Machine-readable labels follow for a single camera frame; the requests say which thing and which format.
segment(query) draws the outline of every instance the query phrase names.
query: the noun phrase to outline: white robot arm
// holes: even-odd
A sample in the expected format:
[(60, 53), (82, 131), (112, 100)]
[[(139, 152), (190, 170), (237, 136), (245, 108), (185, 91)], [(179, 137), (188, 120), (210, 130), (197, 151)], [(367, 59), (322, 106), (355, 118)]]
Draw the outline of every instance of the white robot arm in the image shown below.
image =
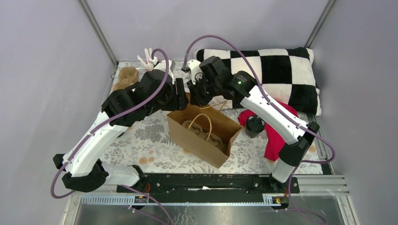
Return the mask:
[[(172, 60), (169, 62), (172, 65), (170, 67), (170, 72), (172, 72), (174, 62)], [(102, 105), (102, 110), (98, 113), (90, 130), (110, 117), (132, 108), (152, 94), (164, 75), (164, 64), (159, 63), (154, 70), (146, 72), (140, 82), (124, 90), (112, 92)], [(280, 160), (272, 172), (271, 178), (275, 179), (277, 183), (285, 183), (294, 168), (300, 163), (314, 137), (296, 127), (271, 106), (262, 97), (259, 87), (255, 85), (255, 80), (248, 73), (239, 71), (234, 75), (231, 74), (218, 57), (210, 57), (202, 63), (191, 60), (188, 67), (189, 71), (187, 72), (192, 77), (188, 82), (192, 105), (203, 106), (208, 104), (213, 97), (222, 95), (256, 113), (281, 135), (286, 144), (281, 150)], [(314, 132), (318, 131), (317, 124), (307, 124), (292, 115), (278, 102), (270, 99), (295, 122)], [(145, 116), (149, 116), (157, 110), (183, 110), (188, 103), (182, 79), (177, 78), (174, 82), (169, 76), (164, 88), (156, 98), (138, 110), (97, 130), (84, 143), (71, 162), (68, 161), (68, 158), (76, 146), (67, 154), (54, 156), (53, 160), (57, 168), (68, 162), (65, 167), (67, 173), (62, 178), (65, 187), (90, 192), (102, 185), (133, 186), (145, 176), (138, 166), (108, 165), (102, 163), (99, 157), (114, 139), (122, 135), (134, 122), (143, 120)]]

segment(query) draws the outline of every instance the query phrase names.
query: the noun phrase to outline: checkered pillow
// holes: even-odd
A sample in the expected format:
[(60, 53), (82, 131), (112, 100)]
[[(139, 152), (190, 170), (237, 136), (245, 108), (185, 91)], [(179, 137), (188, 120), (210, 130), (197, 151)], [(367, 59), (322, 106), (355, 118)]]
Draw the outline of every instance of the checkered pillow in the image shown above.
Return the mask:
[[(242, 51), (265, 91), (274, 99), (284, 102), (299, 112), (312, 115), (321, 114), (319, 89), (312, 72), (314, 53), (308, 48), (265, 49), (258, 51)], [(218, 56), (224, 64), (231, 68), (232, 73), (240, 70), (252, 74), (245, 61), (236, 51), (199, 49), (194, 59), (203, 61), (210, 56)], [(222, 96), (215, 97), (209, 103), (215, 105), (223, 102)], [(228, 101), (223, 109), (240, 108)]]

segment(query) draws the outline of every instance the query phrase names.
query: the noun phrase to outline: purple wall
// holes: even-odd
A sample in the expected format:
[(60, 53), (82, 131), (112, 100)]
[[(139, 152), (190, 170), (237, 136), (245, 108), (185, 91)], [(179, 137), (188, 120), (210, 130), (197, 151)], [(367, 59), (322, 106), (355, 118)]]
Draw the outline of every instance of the purple wall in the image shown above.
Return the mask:
[[(189, 44), (217, 34), (241, 50), (304, 46), (327, 0), (88, 0), (119, 60), (159, 47), (182, 59)], [(230, 49), (219, 40), (198, 48)]]
[(361, 224), (396, 224), (398, 2), (339, 0), (312, 48), (326, 137)]
[(90, 127), (112, 69), (77, 1), (0, 1), (1, 225), (59, 223), (52, 157)]

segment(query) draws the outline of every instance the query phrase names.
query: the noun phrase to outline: red cloth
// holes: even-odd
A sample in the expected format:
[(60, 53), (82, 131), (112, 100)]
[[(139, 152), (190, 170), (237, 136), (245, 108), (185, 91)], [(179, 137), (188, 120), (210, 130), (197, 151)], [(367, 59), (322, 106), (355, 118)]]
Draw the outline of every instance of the red cloth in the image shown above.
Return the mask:
[[(293, 115), (298, 116), (297, 111), (294, 110), (291, 106), (289, 106), (283, 102), (279, 102), (279, 104), (281, 104), (285, 109), (287, 109)], [(241, 112), (241, 114), (239, 115), (237, 120), (239, 121), (240, 125), (245, 126), (247, 118), (249, 118), (250, 116), (253, 116), (253, 115), (255, 115), (255, 113), (253, 113), (252, 111), (245, 110), (245, 111)], [(267, 123), (265, 124), (264, 129), (267, 132), (267, 136), (268, 136), (268, 144), (267, 144), (267, 147), (265, 148), (264, 157), (267, 159), (270, 159), (272, 161), (276, 161), (279, 158), (279, 151), (285, 145), (285, 141), (278, 134), (278, 132), (276, 132)]]

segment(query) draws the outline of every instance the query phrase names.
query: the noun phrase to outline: floral tablecloth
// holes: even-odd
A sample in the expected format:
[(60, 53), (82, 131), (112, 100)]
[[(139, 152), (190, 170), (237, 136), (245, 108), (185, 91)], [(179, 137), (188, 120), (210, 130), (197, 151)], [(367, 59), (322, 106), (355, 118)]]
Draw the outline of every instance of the floral tablecloth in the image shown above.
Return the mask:
[[(181, 71), (182, 62), (176, 62), (174, 76), (184, 78), (188, 75)], [(120, 62), (115, 74), (115, 84), (122, 67), (142, 68), (140, 62)], [(140, 78), (145, 70), (140, 70)], [(244, 109), (223, 110), (226, 116), (237, 122)], [(267, 134), (261, 132), (256, 138), (248, 138), (244, 132), (238, 135), (231, 148), (230, 158), (219, 168), (215, 168), (195, 155), (183, 151), (173, 143), (168, 131), (169, 112), (158, 111), (136, 122), (123, 136), (117, 138), (102, 154), (101, 160), (114, 165), (139, 165), (147, 173), (271, 173), (276, 162), (264, 158), (268, 143)], [(299, 117), (308, 121), (304, 113)], [(313, 144), (304, 159), (319, 160)], [(319, 164), (301, 163), (296, 173), (322, 174)]]

